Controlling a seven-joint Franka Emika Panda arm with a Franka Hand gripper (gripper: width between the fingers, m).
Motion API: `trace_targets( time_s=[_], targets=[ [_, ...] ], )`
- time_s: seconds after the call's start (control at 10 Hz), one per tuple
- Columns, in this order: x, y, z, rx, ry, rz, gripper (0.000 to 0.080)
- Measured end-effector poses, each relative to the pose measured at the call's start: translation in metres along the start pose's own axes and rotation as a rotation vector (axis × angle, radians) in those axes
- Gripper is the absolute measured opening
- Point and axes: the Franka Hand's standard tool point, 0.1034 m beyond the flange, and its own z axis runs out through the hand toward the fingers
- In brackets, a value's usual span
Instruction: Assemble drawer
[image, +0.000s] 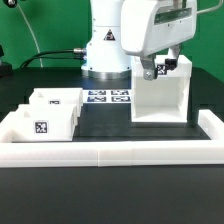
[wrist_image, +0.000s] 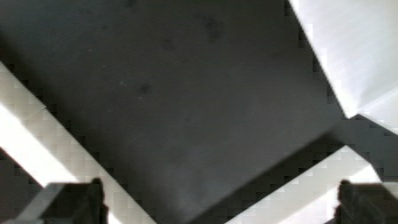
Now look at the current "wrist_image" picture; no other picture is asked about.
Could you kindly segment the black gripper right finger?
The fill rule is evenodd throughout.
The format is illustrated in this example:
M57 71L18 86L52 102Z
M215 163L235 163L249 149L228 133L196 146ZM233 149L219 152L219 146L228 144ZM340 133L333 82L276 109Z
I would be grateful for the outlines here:
M398 182L342 181L336 224L398 224Z

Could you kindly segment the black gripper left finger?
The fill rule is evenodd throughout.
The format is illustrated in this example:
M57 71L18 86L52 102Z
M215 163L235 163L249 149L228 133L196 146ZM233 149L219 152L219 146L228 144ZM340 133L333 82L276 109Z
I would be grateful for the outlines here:
M38 193L13 224L109 224L103 183L52 183Z

